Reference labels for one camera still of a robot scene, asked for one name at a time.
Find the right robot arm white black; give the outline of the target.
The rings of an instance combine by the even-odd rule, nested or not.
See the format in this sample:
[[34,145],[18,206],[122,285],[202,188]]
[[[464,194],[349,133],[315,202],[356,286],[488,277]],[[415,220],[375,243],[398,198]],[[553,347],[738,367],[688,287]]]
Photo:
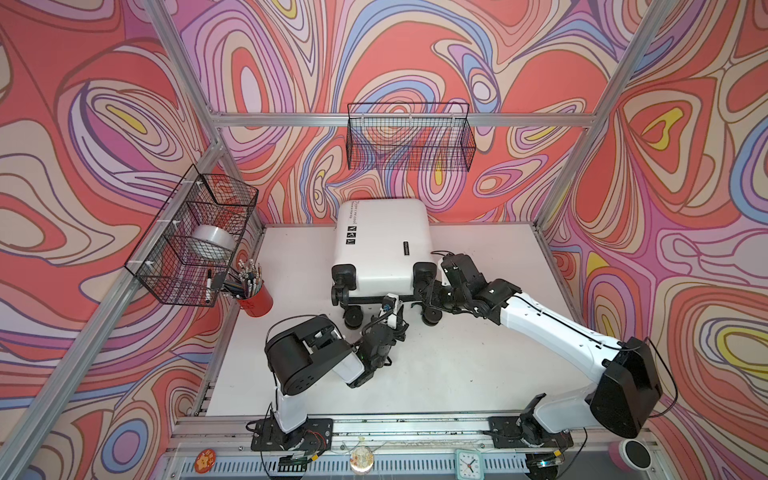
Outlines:
[[558,395],[540,394],[520,422],[526,440],[544,433],[599,426],[625,439],[636,438],[662,395],[649,342],[600,334],[558,314],[506,280],[480,288],[436,281],[418,290],[428,308],[467,313],[521,333],[577,368],[587,384]]

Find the red pen cup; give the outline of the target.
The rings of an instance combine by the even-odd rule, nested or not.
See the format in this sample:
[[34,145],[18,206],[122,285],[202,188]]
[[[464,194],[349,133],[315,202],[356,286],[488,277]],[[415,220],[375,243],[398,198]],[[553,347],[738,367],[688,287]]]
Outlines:
[[248,316],[259,318],[272,310],[274,300],[264,283],[261,283],[256,293],[246,299],[238,298],[237,303]]

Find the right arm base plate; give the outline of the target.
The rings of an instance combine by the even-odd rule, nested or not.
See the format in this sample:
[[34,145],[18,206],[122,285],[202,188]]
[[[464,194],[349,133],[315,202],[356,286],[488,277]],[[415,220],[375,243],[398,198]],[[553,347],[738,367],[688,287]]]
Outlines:
[[488,423],[482,433],[492,439],[495,448],[567,450],[574,445],[570,433],[547,432],[533,417],[494,416]]

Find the small teal clock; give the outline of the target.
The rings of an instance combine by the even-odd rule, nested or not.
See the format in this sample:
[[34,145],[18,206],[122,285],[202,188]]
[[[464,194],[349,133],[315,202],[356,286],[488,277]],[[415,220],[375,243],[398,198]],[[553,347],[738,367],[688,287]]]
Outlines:
[[457,449],[455,474],[457,480],[484,480],[482,454],[478,451]]

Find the round clear badge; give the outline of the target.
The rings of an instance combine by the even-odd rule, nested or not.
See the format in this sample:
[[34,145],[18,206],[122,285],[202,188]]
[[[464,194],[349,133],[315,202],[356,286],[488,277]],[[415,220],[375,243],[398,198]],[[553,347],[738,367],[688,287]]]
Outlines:
[[373,450],[367,446],[357,446],[350,451],[350,469],[355,475],[366,475],[372,471],[375,463]]

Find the red round sticker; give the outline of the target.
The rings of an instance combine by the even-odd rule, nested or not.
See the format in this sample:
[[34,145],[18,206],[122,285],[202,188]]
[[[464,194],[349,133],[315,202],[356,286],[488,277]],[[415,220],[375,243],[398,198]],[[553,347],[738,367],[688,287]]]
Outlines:
[[213,449],[205,449],[201,451],[193,463],[193,470],[197,474],[209,473],[216,464],[216,452]]

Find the black suitcase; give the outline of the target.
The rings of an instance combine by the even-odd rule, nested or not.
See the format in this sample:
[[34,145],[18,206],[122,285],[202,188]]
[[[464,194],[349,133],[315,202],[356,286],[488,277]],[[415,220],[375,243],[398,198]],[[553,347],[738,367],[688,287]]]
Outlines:
[[335,235],[331,302],[350,330],[362,326],[364,305],[389,294],[422,302],[438,278],[427,209],[417,199],[346,201]]

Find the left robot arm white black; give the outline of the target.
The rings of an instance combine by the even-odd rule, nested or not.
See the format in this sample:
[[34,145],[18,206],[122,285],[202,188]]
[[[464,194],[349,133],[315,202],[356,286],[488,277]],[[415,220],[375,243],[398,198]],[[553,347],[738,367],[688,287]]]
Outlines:
[[366,325],[354,343],[325,315],[304,315],[303,322],[265,340],[264,353],[276,387],[274,419],[290,434],[308,418],[303,394],[333,372],[350,388],[369,381],[391,364],[390,351],[406,339],[403,314],[382,314]]

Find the silver duct tape roll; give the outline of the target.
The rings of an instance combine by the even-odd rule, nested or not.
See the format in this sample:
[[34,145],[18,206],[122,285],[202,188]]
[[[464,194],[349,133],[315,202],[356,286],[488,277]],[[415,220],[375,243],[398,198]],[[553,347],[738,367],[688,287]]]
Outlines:
[[200,258],[223,262],[235,248],[235,238],[225,229],[214,225],[198,225],[191,234],[189,246]]

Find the pink tape roll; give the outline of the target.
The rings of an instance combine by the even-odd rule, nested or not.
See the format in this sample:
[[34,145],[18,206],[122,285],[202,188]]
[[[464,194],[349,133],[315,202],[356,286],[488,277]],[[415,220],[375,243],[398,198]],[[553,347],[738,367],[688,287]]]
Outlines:
[[650,450],[635,439],[611,443],[608,453],[613,464],[622,471],[648,471],[653,465]]

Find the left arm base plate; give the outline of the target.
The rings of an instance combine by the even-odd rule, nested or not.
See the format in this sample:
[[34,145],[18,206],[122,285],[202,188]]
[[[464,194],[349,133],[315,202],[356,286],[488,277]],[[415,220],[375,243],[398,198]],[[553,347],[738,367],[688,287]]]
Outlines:
[[332,418],[308,418],[297,429],[286,433],[271,417],[248,422],[252,434],[251,450],[256,452],[304,452],[320,454],[332,447]]

